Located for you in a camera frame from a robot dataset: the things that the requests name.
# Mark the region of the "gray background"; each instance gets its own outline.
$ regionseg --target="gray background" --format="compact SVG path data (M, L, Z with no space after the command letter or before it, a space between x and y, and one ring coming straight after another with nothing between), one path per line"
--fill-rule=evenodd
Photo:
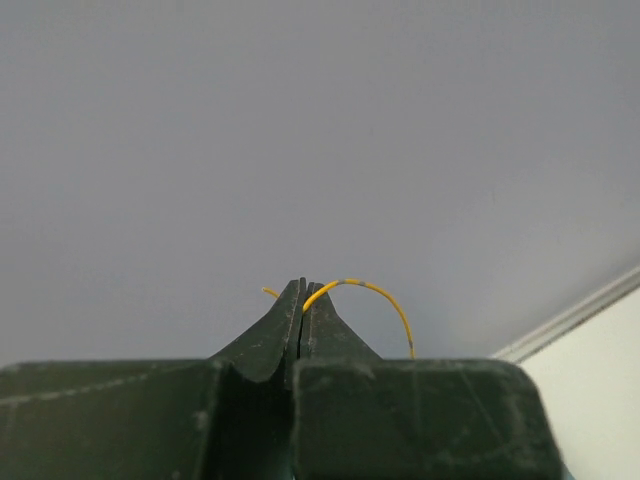
M300 275L391 290L421 356L498 350L640 260L639 18L3 0L0 364L208 355Z

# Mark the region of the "cable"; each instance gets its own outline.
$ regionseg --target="cable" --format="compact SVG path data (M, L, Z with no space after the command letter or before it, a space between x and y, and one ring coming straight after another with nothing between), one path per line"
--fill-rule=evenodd
M398 315L400 315L400 319L402 320L402 324L404 325L404 330L407 334L407 341L409 342L409 356L412 359L416 358L416 352L415 352L415 349L413 348L413 334L411 333L411 326L409 325L409 320L407 320L407 316L405 315L404 310L402 310L402 307L400 306L400 304L396 301L395 298L393 298L393 296L389 292L372 283L363 282L362 280L358 280L357 278L345 278L343 280L334 280L333 282L327 283L324 287L322 287L320 290L318 290L309 298L307 298L307 301L304 302L304 305L302 306L302 313L306 313L307 310L311 308L311 305L313 305L313 303L319 297L327 293L332 288L337 287L338 285L358 285L360 287L365 287L365 288L368 288L369 290L373 290L374 292L378 292L380 295L382 295L387 300L389 300L389 302L391 302L391 305L393 305L393 308L395 308L396 312L398 312ZM273 295L276 298L279 296L274 290L268 287L264 287L262 291L268 293L269 295Z

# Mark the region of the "dark green block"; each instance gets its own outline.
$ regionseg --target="dark green block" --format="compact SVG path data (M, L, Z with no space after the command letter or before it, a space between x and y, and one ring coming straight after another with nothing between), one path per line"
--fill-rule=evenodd
M498 361L301 360L298 480L559 480L538 392Z
M0 371L0 478L199 479L225 367L53 362Z

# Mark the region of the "yellow wire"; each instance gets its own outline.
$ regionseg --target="yellow wire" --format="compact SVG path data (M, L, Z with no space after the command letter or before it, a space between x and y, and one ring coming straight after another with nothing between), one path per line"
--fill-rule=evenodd
M378 287L377 285L373 285L372 283L363 282L362 280L358 280L357 278L345 278L344 280L334 280L333 282L327 283L324 287L322 287L320 290L318 290L309 298L307 298L307 301L304 302L304 305L302 305L302 313L306 313L307 310L311 308L311 305L313 305L313 303L319 297L327 293L332 288L337 287L338 285L358 285L360 287L365 287L365 288L368 288L369 290L373 290L374 292L378 292L380 295L382 295L387 300L389 300L389 302L391 302L391 305L393 305L393 308L395 308L396 312L398 312L398 315L400 315L400 319L402 320L402 324L404 325L404 330L407 333L407 341L409 342L409 356L412 359L416 358L416 352L415 352L415 349L413 348L413 334L411 333L411 326L409 325L409 320L407 320L407 316L405 315L404 310L402 310L402 307L400 306L400 304L396 301L395 298L393 298L393 296L389 292L387 292L383 288ZM279 296L274 290L268 287L264 287L262 291L270 295L273 295L276 298Z

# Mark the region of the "gray ceiling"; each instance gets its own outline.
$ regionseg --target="gray ceiling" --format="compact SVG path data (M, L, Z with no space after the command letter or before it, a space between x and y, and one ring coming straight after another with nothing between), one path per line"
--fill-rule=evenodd
M213 353L305 275L489 354L640 261L640 2L4 0L0 364ZM332 294L384 356L399 319Z

